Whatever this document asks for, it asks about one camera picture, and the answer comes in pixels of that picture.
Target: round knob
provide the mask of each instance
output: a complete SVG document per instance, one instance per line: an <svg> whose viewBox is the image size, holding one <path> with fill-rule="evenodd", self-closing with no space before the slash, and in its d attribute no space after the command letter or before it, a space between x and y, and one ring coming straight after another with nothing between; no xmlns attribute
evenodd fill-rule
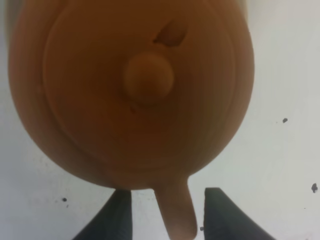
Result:
<svg viewBox="0 0 320 240"><path fill-rule="evenodd" d="M158 103L174 85L174 71L163 56L144 52L129 60L124 70L124 89L134 101L144 105Z"/></svg>

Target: dark speck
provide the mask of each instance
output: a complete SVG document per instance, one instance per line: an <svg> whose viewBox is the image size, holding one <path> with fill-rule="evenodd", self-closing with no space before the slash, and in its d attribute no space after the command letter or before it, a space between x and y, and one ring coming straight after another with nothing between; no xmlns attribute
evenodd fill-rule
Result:
<svg viewBox="0 0 320 240"><path fill-rule="evenodd" d="M316 193L316 191L318 191L318 187L316 183L312 185L311 190L313 191L313 193Z"/></svg>

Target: black object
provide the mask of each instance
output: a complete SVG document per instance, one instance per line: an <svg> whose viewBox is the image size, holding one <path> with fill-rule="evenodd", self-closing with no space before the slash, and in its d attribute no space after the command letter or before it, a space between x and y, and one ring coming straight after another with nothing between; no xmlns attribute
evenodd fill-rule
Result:
<svg viewBox="0 0 320 240"><path fill-rule="evenodd" d="M205 189L205 240L275 240L245 215L220 188Z"/></svg>
<svg viewBox="0 0 320 240"><path fill-rule="evenodd" d="M132 240L131 191L116 190L73 240Z"/></svg>
<svg viewBox="0 0 320 240"><path fill-rule="evenodd" d="M313 193L316 193L316 191L318 191L318 187L316 183L312 185L311 190L313 191Z"/></svg>

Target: white surface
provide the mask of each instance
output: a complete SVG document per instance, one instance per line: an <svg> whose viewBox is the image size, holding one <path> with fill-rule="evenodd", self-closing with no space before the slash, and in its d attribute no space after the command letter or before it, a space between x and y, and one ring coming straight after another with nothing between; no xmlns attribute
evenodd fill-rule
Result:
<svg viewBox="0 0 320 240"><path fill-rule="evenodd" d="M231 143L189 180L199 227L205 187L220 187L276 239L320 239L320 192L311 191L320 184L319 9L319 0L248 1L252 101ZM0 239L70 240L113 190L61 170L30 140L10 97L0 23ZM132 205L135 240L168 239L151 190L133 192Z"/></svg>

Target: white background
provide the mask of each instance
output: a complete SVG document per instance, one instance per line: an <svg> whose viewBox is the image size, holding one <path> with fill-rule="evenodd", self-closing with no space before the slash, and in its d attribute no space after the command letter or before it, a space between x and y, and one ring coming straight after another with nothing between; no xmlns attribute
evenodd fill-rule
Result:
<svg viewBox="0 0 320 240"><path fill-rule="evenodd" d="M3 18L0 0L0 239L70 240L113 190L60 169L23 129L9 91ZM220 187L276 239L319 240L320 192L311 186L320 185L320 1L248 0L248 18L252 100L231 143L189 180L198 225L205 188ZM133 239L167 240L153 191L132 194Z"/></svg>

